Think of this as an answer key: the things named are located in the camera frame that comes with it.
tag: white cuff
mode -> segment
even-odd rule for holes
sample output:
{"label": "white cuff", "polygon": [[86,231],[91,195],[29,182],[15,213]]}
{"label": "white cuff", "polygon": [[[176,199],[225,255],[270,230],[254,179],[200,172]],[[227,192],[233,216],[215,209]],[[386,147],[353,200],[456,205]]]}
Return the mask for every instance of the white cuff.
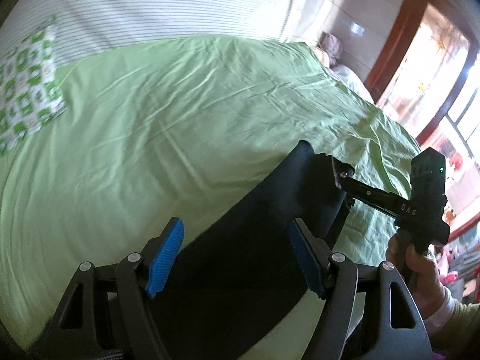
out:
{"label": "white cuff", "polygon": [[452,298],[450,290],[445,286],[443,286],[443,288],[445,289],[445,297],[443,298],[440,309],[423,320],[429,337],[438,333],[445,326],[455,308],[455,299]]}

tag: sleeve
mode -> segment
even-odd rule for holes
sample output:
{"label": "sleeve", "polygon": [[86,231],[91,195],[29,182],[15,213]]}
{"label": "sleeve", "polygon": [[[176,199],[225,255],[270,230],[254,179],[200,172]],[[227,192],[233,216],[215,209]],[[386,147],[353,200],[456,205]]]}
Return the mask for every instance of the sleeve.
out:
{"label": "sleeve", "polygon": [[453,302],[450,318],[438,332],[430,337],[431,346],[437,352],[449,351],[462,340],[462,336],[479,309],[478,304],[466,305],[456,299],[453,299]]}
{"label": "sleeve", "polygon": [[427,319],[423,320],[428,337],[432,337],[433,335],[437,334],[445,326],[455,309],[455,299],[452,298],[452,293],[445,286],[443,286],[443,289],[445,294],[443,296],[443,303],[440,306],[440,309],[438,309]]}

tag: blue rubber pad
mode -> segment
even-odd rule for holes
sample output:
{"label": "blue rubber pad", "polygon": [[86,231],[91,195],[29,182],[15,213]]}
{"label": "blue rubber pad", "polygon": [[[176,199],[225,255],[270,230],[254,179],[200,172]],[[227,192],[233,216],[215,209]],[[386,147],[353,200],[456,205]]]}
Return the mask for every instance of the blue rubber pad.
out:
{"label": "blue rubber pad", "polygon": [[145,291],[150,299],[153,299],[155,295],[165,287],[175,258],[182,245],[183,235],[183,222],[177,220],[150,264],[148,283],[145,287]]}

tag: handle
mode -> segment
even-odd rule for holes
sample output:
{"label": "handle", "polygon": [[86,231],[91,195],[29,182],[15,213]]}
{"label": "handle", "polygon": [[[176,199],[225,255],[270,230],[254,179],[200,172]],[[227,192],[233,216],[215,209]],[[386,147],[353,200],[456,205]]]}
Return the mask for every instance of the handle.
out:
{"label": "handle", "polygon": [[[409,291],[412,292],[417,286],[417,277],[416,272],[412,272],[405,263],[405,255],[407,248],[412,243],[412,234],[409,231],[398,229],[397,230],[397,240],[398,240],[398,254],[397,254],[397,269],[402,274]],[[426,255],[428,248],[422,250],[420,254]]]}

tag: white striped fabric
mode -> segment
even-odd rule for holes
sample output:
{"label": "white striped fabric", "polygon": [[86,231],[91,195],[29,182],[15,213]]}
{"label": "white striped fabric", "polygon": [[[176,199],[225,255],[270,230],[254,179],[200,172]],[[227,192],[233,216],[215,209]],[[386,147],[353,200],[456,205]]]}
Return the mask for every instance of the white striped fabric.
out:
{"label": "white striped fabric", "polygon": [[0,55],[57,16],[58,66],[138,42],[215,34],[280,39],[291,0],[20,0],[2,28]]}

